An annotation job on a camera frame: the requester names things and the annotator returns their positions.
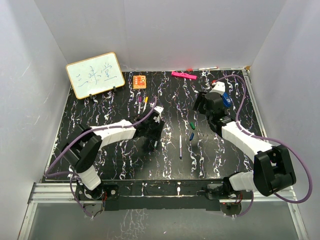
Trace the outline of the green pen cap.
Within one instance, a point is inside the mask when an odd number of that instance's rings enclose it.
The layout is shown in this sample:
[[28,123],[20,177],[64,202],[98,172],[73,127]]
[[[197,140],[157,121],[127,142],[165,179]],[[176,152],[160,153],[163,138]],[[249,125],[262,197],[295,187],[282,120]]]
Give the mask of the green pen cap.
[[195,130],[195,129],[196,129],[196,127],[195,127],[195,125],[194,125],[194,123],[193,123],[193,122],[189,122],[189,125],[190,125],[190,127],[191,127],[193,130]]

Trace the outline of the white pen yellow end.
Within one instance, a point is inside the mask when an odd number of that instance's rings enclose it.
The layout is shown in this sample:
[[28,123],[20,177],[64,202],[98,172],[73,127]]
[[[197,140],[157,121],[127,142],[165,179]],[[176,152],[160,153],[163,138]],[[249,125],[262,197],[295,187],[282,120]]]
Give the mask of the white pen yellow end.
[[148,96],[146,96],[146,97],[144,98],[144,106],[143,106],[142,112],[144,112],[144,111],[146,110],[147,103],[148,103]]

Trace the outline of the white pen red end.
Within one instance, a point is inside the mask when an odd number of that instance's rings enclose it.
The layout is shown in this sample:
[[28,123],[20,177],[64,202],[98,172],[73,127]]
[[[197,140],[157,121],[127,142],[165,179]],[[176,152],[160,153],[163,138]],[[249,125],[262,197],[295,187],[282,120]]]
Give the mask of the white pen red end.
[[192,72],[192,71],[211,71],[211,70],[217,70],[218,66],[212,66],[212,67],[203,67],[203,68],[188,68],[186,71]]

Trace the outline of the white pen purple end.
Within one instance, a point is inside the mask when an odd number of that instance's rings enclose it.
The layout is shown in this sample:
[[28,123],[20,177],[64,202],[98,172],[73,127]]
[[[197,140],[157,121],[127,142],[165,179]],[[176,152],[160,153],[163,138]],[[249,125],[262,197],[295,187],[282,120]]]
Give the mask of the white pen purple end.
[[142,97],[139,96],[138,97],[138,111],[137,111],[137,114],[140,115],[140,112],[141,112],[141,104],[142,104]]

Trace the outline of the white pen blue end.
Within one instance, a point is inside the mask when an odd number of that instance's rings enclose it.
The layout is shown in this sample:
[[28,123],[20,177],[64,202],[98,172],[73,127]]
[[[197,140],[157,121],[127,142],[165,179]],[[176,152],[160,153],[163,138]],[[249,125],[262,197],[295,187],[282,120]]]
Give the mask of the white pen blue end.
[[179,135],[179,159],[182,160],[183,157],[183,151],[182,151],[182,136]]

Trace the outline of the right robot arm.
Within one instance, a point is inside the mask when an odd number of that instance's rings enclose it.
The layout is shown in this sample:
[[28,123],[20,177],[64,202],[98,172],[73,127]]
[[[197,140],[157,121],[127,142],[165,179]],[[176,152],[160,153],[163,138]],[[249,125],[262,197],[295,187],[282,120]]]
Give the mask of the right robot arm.
[[224,177],[216,192],[233,199],[241,191],[270,196],[297,182],[287,147],[274,146],[246,134],[227,114],[223,97],[217,92],[200,92],[193,110],[206,116],[210,129],[240,149],[253,162],[253,171],[237,172]]

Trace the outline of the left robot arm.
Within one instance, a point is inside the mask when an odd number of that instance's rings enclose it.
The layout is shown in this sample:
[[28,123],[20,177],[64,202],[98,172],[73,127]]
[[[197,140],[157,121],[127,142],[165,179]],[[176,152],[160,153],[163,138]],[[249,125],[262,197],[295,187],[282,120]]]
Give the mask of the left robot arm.
[[79,125],[65,143],[60,144],[58,149],[62,152],[67,149],[63,158],[78,174],[84,185],[83,192],[89,199],[97,200],[103,195],[102,180],[94,167],[99,150],[110,144],[135,138],[158,142],[165,124],[162,120],[163,110],[161,106],[148,108],[137,117],[100,127]]

